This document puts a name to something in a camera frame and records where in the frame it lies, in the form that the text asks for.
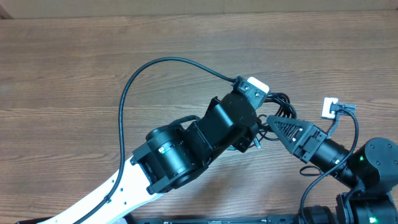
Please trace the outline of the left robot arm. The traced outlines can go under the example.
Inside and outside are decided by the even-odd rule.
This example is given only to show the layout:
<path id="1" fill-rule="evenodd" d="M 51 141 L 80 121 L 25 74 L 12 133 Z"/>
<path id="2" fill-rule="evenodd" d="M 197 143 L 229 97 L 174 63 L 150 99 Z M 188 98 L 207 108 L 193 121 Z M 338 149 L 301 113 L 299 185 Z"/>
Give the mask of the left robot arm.
<path id="1" fill-rule="evenodd" d="M 260 93 L 213 98 L 201 119 L 184 117 L 152 130 L 123 171 L 54 217 L 31 223 L 117 223 L 133 210 L 195 180 L 228 147 L 245 152 L 259 126 Z"/>

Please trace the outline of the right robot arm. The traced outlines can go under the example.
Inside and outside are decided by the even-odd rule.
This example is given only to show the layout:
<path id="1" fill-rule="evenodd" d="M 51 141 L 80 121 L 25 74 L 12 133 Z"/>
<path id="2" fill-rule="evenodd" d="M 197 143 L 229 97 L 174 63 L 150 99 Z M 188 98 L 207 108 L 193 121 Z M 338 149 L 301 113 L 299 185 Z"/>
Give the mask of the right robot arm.
<path id="1" fill-rule="evenodd" d="M 350 153 L 313 123 L 270 116 L 270 129 L 304 163 L 329 172 L 350 190 L 337 195 L 333 223 L 397 223 L 391 190 L 397 185 L 397 144 L 372 138 Z"/>

